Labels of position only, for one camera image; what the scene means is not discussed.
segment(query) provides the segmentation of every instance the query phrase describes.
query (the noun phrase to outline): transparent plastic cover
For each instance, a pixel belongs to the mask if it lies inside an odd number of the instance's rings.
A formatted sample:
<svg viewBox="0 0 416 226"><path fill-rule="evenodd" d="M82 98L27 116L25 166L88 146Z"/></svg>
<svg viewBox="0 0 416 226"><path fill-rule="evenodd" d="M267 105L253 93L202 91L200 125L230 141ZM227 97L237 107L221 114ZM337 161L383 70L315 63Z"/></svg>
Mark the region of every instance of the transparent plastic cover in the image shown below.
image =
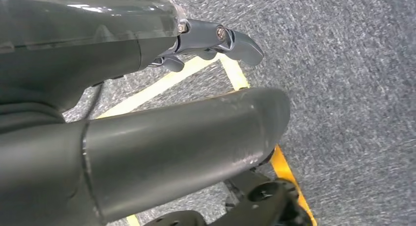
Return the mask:
<svg viewBox="0 0 416 226"><path fill-rule="evenodd" d="M172 37L185 23L171 0L0 0L0 53Z"/></svg>

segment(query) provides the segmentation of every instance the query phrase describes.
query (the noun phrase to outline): black cable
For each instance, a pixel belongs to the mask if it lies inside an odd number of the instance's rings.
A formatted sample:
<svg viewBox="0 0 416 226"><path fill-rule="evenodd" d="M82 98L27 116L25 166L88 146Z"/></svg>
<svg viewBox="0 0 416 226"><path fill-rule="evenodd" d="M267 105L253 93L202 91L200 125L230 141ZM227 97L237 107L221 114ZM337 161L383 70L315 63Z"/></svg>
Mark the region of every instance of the black cable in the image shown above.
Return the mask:
<svg viewBox="0 0 416 226"><path fill-rule="evenodd" d="M100 101L101 94L103 93L104 83L101 83L101 84L97 85L96 87L97 87L97 89L95 90L95 94L92 97L91 105L88 108L86 114L83 116L82 120L88 120L90 118L92 112L94 111L95 107L98 104L98 101Z"/></svg>

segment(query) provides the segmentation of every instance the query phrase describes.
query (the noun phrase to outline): black cylindrical tube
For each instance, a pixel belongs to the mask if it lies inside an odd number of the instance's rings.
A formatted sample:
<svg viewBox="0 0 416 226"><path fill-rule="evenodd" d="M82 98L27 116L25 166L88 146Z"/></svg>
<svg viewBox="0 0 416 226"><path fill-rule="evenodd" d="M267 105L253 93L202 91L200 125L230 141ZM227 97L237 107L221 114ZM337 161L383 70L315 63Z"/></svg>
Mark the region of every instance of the black cylindrical tube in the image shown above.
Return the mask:
<svg viewBox="0 0 416 226"><path fill-rule="evenodd" d="M278 89L91 121L84 157L107 222L172 201L262 162L289 121Z"/></svg>

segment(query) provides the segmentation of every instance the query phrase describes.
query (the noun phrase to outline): yellow floor marking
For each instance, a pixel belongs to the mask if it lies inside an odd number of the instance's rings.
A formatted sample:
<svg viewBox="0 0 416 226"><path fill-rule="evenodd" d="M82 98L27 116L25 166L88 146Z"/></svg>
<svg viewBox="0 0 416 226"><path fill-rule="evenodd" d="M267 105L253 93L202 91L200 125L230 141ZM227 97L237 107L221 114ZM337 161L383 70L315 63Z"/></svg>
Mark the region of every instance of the yellow floor marking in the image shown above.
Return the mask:
<svg viewBox="0 0 416 226"><path fill-rule="evenodd" d="M225 73L227 73L227 76L233 85L234 90L250 87L237 61L228 57L223 57L220 60L225 69Z"/></svg>
<svg viewBox="0 0 416 226"><path fill-rule="evenodd" d="M151 100L157 95L163 93L167 89L185 80L187 77L199 72L200 70L202 70L209 64L214 63L223 56L223 54L218 53L217 56L212 60L203 60L200 57L192 58L191 60L185 63L185 67L180 73L169 73L153 85L147 87L146 89L140 91L139 93L125 99L121 103L112 107L111 109L100 115L98 118L111 117L129 113L138 106L144 104L145 102Z"/></svg>
<svg viewBox="0 0 416 226"><path fill-rule="evenodd" d="M279 145L276 146L275 152L272 156L272 159L270 160L270 163L273 166L274 171L276 172L277 176L279 178L284 178L289 180L290 182L294 183L296 188L298 189L299 193L299 205L306 210L306 212L309 214L313 226L317 226L316 220L313 217L312 211L308 206L308 203L305 200L305 197L303 196L302 192L300 191L300 187L298 183L296 182L295 177L292 174L292 171L290 170L290 167L288 163L286 162L285 156L282 153L282 150L280 149Z"/></svg>
<svg viewBox="0 0 416 226"><path fill-rule="evenodd" d="M127 216L126 219L130 226L140 226L139 221L135 215Z"/></svg>
<svg viewBox="0 0 416 226"><path fill-rule="evenodd" d="M237 61L234 61L228 57L223 57L220 60L235 90L244 87L250 87ZM292 171L290 170L290 167L286 162L286 159L283 156L282 151L280 150L279 145L276 146L275 153L273 154L270 163L272 164L273 169L279 178L285 178L296 185L296 188L299 193L299 205L307 211L307 213L312 219L313 226L317 226L316 220L313 217L311 209L309 208L308 203L306 202L305 197L303 196L299 188L299 185L296 182L296 179L293 176Z"/></svg>

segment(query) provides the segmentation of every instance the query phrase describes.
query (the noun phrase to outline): black bracket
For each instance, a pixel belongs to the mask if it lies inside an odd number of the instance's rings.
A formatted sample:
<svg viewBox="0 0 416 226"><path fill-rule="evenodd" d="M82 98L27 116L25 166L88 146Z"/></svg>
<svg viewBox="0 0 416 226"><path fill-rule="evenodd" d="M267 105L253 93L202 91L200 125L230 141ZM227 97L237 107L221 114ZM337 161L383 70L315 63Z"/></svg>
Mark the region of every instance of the black bracket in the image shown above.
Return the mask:
<svg viewBox="0 0 416 226"><path fill-rule="evenodd" d="M176 55L196 54L205 60L211 60L218 52L253 66L259 64L264 57L263 51L248 35L220 24L188 19L185 32L149 66L166 66L165 59L169 58L171 64L168 68L179 72L184 64Z"/></svg>
<svg viewBox="0 0 416 226"><path fill-rule="evenodd" d="M270 180L250 170L226 180L225 184L233 203L228 203L227 213L209 226L312 226L310 217L297 203L293 183L287 180ZM196 211L178 211L144 226L207 224Z"/></svg>

